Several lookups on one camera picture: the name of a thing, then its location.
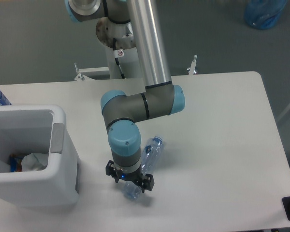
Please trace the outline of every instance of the trash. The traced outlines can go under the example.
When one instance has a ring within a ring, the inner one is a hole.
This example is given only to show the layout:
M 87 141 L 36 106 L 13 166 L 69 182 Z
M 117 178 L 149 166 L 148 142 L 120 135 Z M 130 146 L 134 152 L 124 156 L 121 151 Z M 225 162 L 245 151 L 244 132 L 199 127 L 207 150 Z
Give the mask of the trash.
M 48 164 L 48 154 L 31 153 L 21 161 L 23 172 L 44 170 Z
M 21 168 L 21 161 L 23 160 L 24 155 L 14 155 L 12 154 L 10 156 L 10 172 L 12 173 L 17 173 L 17 172 L 21 172 L 22 168 Z

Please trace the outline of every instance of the black cable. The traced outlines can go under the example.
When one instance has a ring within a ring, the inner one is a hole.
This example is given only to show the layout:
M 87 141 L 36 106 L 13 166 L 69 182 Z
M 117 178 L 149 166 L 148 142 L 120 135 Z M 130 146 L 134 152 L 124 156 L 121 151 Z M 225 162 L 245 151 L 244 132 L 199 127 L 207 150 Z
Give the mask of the black cable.
M 116 51 L 116 41 L 117 39 L 116 38 L 113 38 L 113 51 Z M 121 66 L 120 66 L 120 63 L 119 63 L 119 59 L 118 58 L 115 58 L 115 62 L 116 62 L 116 65 L 118 66 L 119 68 L 119 71 L 120 71 L 120 75 L 121 75 L 121 79 L 126 79 L 122 69 L 121 69 Z

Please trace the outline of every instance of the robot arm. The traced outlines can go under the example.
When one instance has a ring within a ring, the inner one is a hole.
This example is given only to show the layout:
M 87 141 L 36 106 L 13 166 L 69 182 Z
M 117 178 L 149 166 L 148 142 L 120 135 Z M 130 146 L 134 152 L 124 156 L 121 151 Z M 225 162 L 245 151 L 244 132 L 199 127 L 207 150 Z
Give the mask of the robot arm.
M 141 172 L 141 135 L 135 123 L 185 107 L 182 88 L 172 84 L 155 0 L 66 0 L 66 4 L 70 16 L 78 21 L 102 16 L 119 25 L 131 21 L 146 92 L 126 96 L 112 90 L 102 96 L 102 115 L 114 160 L 108 162 L 106 174 L 116 183 L 122 179 L 140 186 L 142 192 L 152 190 L 153 176 Z

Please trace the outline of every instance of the white plastic container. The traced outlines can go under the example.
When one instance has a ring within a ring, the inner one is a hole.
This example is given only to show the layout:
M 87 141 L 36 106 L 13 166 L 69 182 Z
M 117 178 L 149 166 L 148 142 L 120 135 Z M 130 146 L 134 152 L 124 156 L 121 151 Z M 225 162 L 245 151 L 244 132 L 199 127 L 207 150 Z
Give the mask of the white plastic container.
M 49 154 L 44 170 L 10 172 L 11 154 Z M 18 206 L 77 202 L 80 159 L 55 105 L 0 106 L 0 198 Z

